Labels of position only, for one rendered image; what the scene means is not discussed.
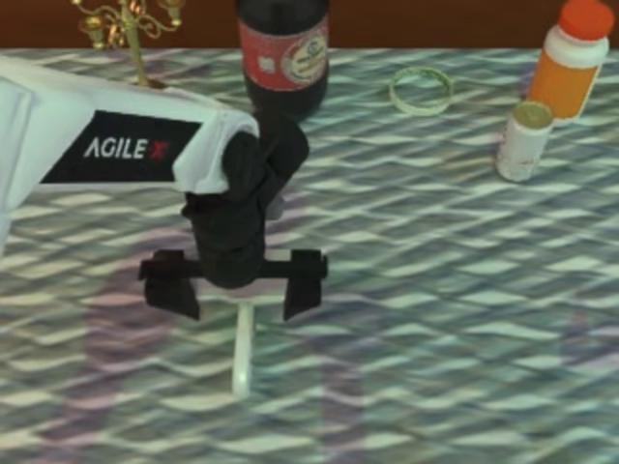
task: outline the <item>bracelet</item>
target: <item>bracelet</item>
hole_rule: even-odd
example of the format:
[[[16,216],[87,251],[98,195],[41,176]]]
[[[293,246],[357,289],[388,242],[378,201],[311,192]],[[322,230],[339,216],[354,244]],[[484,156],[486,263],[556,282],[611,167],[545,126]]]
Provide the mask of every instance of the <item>bracelet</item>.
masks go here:
[[[432,79],[439,81],[446,92],[445,98],[439,104],[433,106],[415,106],[413,104],[406,103],[396,93],[396,85],[405,77],[420,76],[425,79]],[[400,111],[415,116],[435,116],[445,111],[452,102],[452,96],[454,95],[454,83],[452,80],[439,70],[434,68],[423,67],[410,67],[404,68],[394,74],[389,83],[389,97],[394,106]]]

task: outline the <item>gold lid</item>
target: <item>gold lid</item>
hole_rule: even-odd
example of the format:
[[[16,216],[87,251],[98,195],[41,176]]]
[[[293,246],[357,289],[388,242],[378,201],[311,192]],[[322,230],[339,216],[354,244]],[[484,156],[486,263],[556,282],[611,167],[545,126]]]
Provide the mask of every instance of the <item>gold lid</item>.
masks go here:
[[[512,111],[519,124],[528,129],[545,129],[552,124],[552,110],[540,101],[521,101]]]

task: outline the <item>orange label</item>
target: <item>orange label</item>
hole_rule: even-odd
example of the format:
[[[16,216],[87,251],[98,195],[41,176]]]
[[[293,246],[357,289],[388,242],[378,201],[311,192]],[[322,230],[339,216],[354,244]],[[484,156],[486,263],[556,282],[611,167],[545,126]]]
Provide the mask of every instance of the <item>orange label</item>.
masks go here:
[[[555,118],[577,116],[589,96],[598,68],[575,70],[552,61],[543,51],[533,75],[528,100],[547,104]]]
[[[309,87],[327,69],[327,17],[309,31],[294,36],[269,36],[240,23],[243,67],[248,77],[270,90]]]

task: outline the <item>wavy patterned tablecloth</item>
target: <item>wavy patterned tablecloth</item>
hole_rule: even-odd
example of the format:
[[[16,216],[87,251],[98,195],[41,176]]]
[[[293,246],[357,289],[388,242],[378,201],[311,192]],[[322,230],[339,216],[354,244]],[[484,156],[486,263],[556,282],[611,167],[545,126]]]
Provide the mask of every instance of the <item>wavy patterned tablecloth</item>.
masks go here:
[[[133,76],[123,53],[3,53]],[[229,393],[234,306],[181,320],[134,282],[140,257],[191,247],[179,195],[33,194],[2,261],[0,462],[616,464],[619,54],[521,186],[491,157],[536,55],[334,51],[311,160],[269,228],[273,247],[329,252],[326,301],[288,325],[260,308],[246,402]],[[249,109],[237,51],[148,60]],[[415,64],[456,80],[443,115],[390,106],[387,79]]]

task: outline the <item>red x logo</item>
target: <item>red x logo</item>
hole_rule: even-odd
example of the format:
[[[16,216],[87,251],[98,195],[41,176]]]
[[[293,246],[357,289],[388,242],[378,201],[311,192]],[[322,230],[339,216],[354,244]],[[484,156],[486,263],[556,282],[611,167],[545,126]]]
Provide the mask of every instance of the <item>red x logo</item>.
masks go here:
[[[161,142],[159,140],[154,140],[151,148],[151,160],[163,160],[163,156],[167,150],[169,143]]]

